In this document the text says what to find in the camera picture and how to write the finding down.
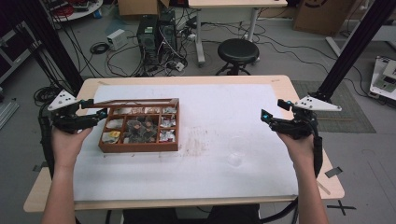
white bracket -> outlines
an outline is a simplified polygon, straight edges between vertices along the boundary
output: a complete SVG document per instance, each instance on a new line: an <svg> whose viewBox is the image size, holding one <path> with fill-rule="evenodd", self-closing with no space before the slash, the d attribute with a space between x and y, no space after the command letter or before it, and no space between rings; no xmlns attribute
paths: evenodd
<svg viewBox="0 0 396 224"><path fill-rule="evenodd" d="M49 111L56 110L67 105L72 105L77 102L78 100L76 99L76 97L74 97L69 92L62 90L55 98L55 100L53 100L52 103L49 105Z"/></svg>
<svg viewBox="0 0 396 224"><path fill-rule="evenodd" d="M303 99L294 103L295 106L307 110L321 110L321 111L341 111L339 105L332 105L311 96L305 96Z"/></svg>

floor mat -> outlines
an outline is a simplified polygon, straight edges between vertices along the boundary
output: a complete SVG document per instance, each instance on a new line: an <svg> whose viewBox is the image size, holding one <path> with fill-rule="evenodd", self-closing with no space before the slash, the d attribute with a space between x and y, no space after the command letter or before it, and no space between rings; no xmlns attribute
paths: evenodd
<svg viewBox="0 0 396 224"><path fill-rule="evenodd" d="M317 91L320 81L292 81L298 96L305 97L308 92ZM344 82L332 96L332 103L340 105L341 112L317 111L318 130L327 133L375 133L375 129L364 115L361 107L350 94Z"/></svg>

black stool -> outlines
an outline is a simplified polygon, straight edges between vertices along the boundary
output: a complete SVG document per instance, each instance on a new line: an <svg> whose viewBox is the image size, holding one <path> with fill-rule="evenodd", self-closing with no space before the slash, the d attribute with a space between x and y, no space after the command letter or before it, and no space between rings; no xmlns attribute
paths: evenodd
<svg viewBox="0 0 396 224"><path fill-rule="evenodd" d="M227 69L231 69L227 75L238 76L239 70L250 75L245 67L248 63L256 62L260 52L255 44L246 39L228 39L219 45L218 54L226 64L216 73L216 76Z"/></svg>

human hand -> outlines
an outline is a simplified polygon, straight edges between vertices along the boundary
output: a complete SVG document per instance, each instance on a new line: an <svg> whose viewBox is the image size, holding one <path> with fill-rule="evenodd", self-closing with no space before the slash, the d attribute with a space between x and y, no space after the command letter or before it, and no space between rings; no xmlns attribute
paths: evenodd
<svg viewBox="0 0 396 224"><path fill-rule="evenodd" d="M294 167L313 167L314 166L314 135L305 138L293 139L292 137L277 133L279 138L288 148L289 156L294 163Z"/></svg>
<svg viewBox="0 0 396 224"><path fill-rule="evenodd" d="M52 148L55 165L74 168L78 153L81 151L82 142L90 134L92 128L80 133L64 133L57 128L52 130Z"/></svg>

wooden box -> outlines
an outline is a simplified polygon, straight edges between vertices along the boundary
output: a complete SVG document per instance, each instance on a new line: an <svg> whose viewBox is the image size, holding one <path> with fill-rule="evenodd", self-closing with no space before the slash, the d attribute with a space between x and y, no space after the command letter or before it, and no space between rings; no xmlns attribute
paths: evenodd
<svg viewBox="0 0 396 224"><path fill-rule="evenodd" d="M178 151L178 99L114 100L94 107L109 108L99 140L103 152Z"/></svg>

